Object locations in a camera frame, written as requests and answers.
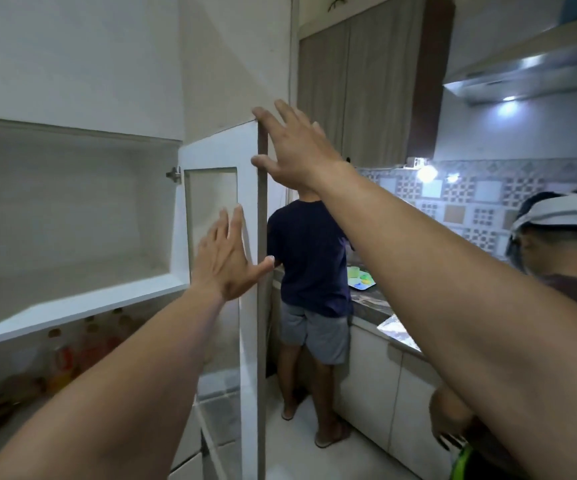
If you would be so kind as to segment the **person's right hand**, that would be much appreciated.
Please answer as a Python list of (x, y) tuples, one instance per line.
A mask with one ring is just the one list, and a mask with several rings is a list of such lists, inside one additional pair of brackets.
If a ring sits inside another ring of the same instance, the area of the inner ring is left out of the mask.
[(291, 179), (273, 179), (294, 190), (326, 193), (333, 185), (347, 185), (358, 178), (356, 170), (344, 161), (328, 141), (316, 141), (311, 130), (274, 132), (275, 121), (282, 121), (263, 107), (252, 108), (255, 120), (268, 133), (278, 155), (291, 157)]

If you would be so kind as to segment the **person's left hand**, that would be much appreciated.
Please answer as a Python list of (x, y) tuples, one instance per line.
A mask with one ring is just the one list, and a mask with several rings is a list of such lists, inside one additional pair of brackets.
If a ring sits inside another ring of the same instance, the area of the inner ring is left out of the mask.
[(216, 221), (202, 237), (207, 239), (208, 244), (206, 261), (202, 267), (193, 267), (191, 285), (215, 291), (223, 301), (231, 301), (240, 298), (254, 286), (246, 282), (246, 270), (252, 263), (246, 257), (243, 241), (243, 207), (238, 204), (230, 216), (230, 243), (226, 250), (216, 250), (214, 247)]

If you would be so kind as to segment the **white glass cabinet door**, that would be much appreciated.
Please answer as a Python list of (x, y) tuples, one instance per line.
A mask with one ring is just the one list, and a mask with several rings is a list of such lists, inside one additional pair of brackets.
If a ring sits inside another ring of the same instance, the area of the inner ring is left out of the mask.
[[(187, 269), (200, 239), (220, 209), (243, 208), (243, 247), (253, 264), (266, 256), (268, 178), (250, 159), (268, 152), (268, 136), (250, 121), (179, 152), (181, 236), (186, 238)], [(254, 285), (225, 304), (209, 339), (195, 411), (211, 467), (205, 479), (264, 480), (266, 477), (266, 284)]]

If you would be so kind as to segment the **person's right forearm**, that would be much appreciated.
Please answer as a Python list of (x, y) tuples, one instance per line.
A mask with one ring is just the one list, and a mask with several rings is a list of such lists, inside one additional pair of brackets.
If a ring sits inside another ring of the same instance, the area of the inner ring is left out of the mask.
[(577, 304), (343, 161), (306, 176), (444, 382), (534, 480), (577, 480)]

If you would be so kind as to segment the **person's left forearm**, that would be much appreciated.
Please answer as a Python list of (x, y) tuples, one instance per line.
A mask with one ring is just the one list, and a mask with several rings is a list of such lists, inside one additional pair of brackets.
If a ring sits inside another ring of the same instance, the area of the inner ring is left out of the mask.
[(191, 285), (24, 423), (0, 480), (167, 480), (224, 304)]

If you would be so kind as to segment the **light blue tray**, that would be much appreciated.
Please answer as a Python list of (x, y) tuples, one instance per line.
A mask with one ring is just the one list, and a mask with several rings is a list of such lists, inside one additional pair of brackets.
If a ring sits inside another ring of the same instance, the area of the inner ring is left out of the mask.
[(376, 285), (376, 282), (374, 281), (372, 275), (367, 271), (361, 270), (361, 277), (360, 278), (361, 278), (360, 280), (348, 280), (347, 279), (348, 286), (350, 288), (355, 289), (355, 290), (363, 291), (363, 290), (370, 289)]

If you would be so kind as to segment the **bright under-cabinet lamp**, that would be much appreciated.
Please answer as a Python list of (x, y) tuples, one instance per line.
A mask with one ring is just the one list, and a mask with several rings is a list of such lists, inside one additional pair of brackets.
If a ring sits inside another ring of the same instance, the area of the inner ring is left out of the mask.
[(407, 158), (405, 169), (413, 171), (417, 180), (427, 184), (435, 180), (439, 174), (437, 168), (431, 163), (430, 159), (421, 157)]

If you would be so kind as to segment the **white open cabinet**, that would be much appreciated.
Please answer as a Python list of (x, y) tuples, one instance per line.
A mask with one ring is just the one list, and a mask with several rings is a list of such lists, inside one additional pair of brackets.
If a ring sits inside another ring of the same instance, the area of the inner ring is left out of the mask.
[[(178, 139), (0, 120), (0, 309), (173, 274), (189, 283)], [(60, 328), (77, 343), (84, 319)], [(0, 342), (0, 381), (47, 333)]]

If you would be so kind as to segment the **orange liquid bottle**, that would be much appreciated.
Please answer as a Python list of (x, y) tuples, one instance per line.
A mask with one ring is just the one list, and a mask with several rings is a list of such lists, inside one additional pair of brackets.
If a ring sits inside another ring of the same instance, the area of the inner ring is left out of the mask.
[(46, 345), (47, 392), (56, 395), (74, 379), (76, 352), (60, 328), (49, 330)]
[(95, 316), (85, 318), (85, 330), (79, 343), (79, 365), (87, 371), (99, 363), (106, 354), (104, 336)]

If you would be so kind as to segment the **white cabinet shelf board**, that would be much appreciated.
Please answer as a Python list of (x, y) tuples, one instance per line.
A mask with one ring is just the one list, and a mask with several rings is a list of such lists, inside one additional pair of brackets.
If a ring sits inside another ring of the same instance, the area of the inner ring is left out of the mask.
[(11, 312), (0, 309), (0, 342), (180, 292), (188, 287), (188, 283), (173, 274), (162, 274), (37, 304), (20, 305)]

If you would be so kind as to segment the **white base cabinet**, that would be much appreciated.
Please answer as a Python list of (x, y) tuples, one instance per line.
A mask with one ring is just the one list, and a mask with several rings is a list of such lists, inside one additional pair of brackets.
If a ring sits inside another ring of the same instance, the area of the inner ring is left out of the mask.
[(421, 480), (448, 479), (455, 453), (434, 439), (428, 412), (441, 380), (414, 347), (353, 317), (350, 357), (335, 377), (343, 419)]

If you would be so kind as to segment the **steel range hood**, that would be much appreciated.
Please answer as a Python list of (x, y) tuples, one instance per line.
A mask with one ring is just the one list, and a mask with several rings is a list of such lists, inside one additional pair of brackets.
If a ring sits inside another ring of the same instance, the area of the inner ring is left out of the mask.
[(577, 20), (466, 66), (443, 85), (469, 105), (577, 91)]

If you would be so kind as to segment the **white grey cap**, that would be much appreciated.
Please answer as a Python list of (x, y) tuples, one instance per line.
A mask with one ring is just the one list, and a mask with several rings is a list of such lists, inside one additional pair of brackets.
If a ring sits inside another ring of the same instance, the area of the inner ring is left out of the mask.
[(534, 203), (526, 213), (518, 216), (510, 231), (517, 233), (526, 225), (577, 228), (577, 193)]

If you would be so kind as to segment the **wooden wall cabinet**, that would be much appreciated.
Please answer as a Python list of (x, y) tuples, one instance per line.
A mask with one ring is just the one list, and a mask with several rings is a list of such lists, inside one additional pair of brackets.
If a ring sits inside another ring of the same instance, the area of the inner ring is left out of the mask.
[(297, 106), (363, 169), (432, 159), (453, 0), (353, 0), (299, 35)]

